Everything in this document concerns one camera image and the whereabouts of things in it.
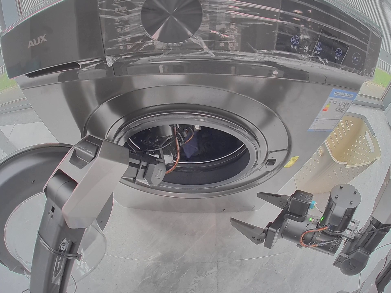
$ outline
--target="qr code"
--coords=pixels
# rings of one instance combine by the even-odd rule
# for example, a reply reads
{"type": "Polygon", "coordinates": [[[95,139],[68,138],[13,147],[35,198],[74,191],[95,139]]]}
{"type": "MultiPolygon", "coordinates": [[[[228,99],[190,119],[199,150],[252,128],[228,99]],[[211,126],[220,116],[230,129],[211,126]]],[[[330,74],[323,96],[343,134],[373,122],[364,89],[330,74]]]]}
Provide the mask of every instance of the qr code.
{"type": "Polygon", "coordinates": [[[340,102],[337,105],[337,108],[334,110],[334,113],[345,113],[345,111],[348,109],[350,105],[350,102],[340,102]]]}

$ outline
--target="washing machine door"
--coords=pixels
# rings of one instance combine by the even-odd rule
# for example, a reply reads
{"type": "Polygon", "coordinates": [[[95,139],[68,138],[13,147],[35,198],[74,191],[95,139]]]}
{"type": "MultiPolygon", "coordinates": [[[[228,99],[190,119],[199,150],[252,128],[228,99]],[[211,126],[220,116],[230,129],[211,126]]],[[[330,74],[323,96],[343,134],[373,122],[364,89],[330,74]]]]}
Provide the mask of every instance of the washing machine door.
{"type": "MultiPolygon", "coordinates": [[[[0,161],[0,263],[9,270],[30,275],[37,231],[46,195],[43,188],[71,149],[69,144],[40,144],[0,161]]],[[[84,253],[72,269],[75,282],[91,273],[106,251],[102,232],[113,207],[110,196],[97,220],[86,229],[79,251],[84,253]]]]}

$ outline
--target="laundry basket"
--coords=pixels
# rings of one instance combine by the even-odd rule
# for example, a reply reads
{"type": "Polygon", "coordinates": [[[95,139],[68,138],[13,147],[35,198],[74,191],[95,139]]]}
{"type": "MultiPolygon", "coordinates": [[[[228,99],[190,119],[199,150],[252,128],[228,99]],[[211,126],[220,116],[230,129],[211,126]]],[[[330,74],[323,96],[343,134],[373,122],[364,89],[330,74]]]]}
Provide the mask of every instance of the laundry basket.
{"type": "Polygon", "coordinates": [[[348,183],[380,159],[381,152],[368,120],[346,113],[317,152],[294,176],[296,187],[310,193],[329,192],[348,183]]]}

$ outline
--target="warning sticker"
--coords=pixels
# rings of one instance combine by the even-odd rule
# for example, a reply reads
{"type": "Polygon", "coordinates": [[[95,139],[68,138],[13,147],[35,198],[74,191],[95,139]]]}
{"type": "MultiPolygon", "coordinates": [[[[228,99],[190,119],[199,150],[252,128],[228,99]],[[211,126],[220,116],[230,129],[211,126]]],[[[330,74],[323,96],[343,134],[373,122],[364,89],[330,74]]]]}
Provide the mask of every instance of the warning sticker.
{"type": "Polygon", "coordinates": [[[299,158],[298,156],[291,157],[291,159],[290,159],[289,162],[284,166],[284,168],[289,168],[289,167],[291,167],[294,163],[296,163],[296,161],[297,161],[298,158],[299,158]]]}
{"type": "Polygon", "coordinates": [[[333,89],[308,131],[333,131],[356,96],[356,92],[333,89]]]}

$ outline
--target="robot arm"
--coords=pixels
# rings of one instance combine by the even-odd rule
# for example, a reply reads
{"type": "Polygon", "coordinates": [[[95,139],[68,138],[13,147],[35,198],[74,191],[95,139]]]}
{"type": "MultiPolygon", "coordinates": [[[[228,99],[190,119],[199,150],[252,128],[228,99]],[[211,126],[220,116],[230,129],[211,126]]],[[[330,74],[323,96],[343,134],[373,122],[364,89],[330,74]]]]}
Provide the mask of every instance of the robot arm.
{"type": "Polygon", "coordinates": [[[345,275],[357,275],[361,272],[370,254],[375,250],[385,235],[391,229],[391,167],[376,197],[375,205],[370,218],[364,227],[357,233],[354,240],[348,240],[334,266],[340,268],[345,275]]]}
{"type": "Polygon", "coordinates": [[[65,293],[86,228],[97,218],[122,177],[150,185],[165,174],[160,159],[93,136],[77,143],[44,188],[47,200],[34,248],[30,292],[65,293]]]}
{"type": "Polygon", "coordinates": [[[375,200],[371,217],[359,230],[359,221],[353,218],[361,197],[351,185],[335,186],[321,218],[308,215],[314,206],[312,194],[296,191],[290,197],[270,193],[258,193],[258,197],[282,208],[275,221],[265,229],[231,218],[231,224],[255,244],[264,243],[272,248],[280,238],[328,255],[334,255],[341,242],[345,244],[333,263],[345,275],[360,273],[370,254],[391,229],[391,167],[375,200]]]}

